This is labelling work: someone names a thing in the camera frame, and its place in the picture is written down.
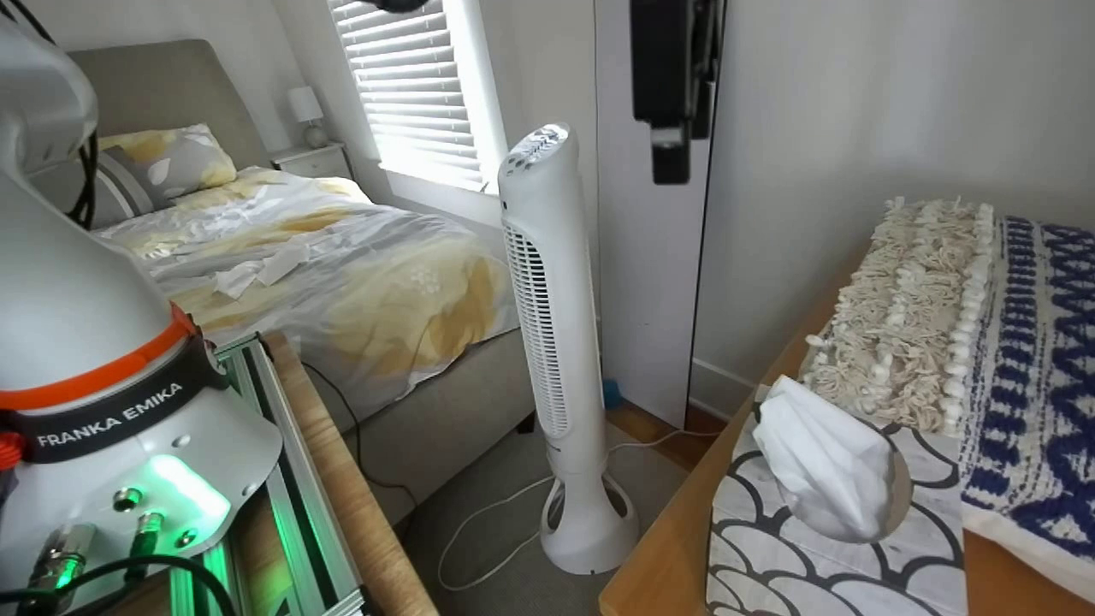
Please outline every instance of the black strap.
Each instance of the black strap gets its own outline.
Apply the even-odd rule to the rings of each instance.
[[[190,336],[173,361],[128,392],[56,415],[0,411],[0,429],[26,439],[26,462],[65,462],[171,418],[204,388],[225,392],[229,381],[209,364],[204,342]]]

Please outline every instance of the tissue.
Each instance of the tissue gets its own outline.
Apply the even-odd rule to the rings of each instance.
[[[911,506],[895,450],[868,425],[781,376],[753,430],[788,506],[816,534],[879,541]]]

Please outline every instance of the mattress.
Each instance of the mattress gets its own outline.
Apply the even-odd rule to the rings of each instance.
[[[98,241],[132,258],[213,342],[285,330],[355,420],[517,330],[498,238],[372,207],[345,179],[253,169]]]

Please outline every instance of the tower fan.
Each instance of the tower fan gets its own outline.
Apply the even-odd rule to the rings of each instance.
[[[560,572],[610,572],[636,543],[636,512],[610,479],[587,231],[567,131],[548,125],[526,134],[502,161],[498,192],[519,338],[555,474],[540,543]]]

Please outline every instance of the pillow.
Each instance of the pillow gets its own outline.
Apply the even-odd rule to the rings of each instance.
[[[98,169],[137,214],[164,208],[187,192],[236,179],[232,157],[204,125],[102,137]]]

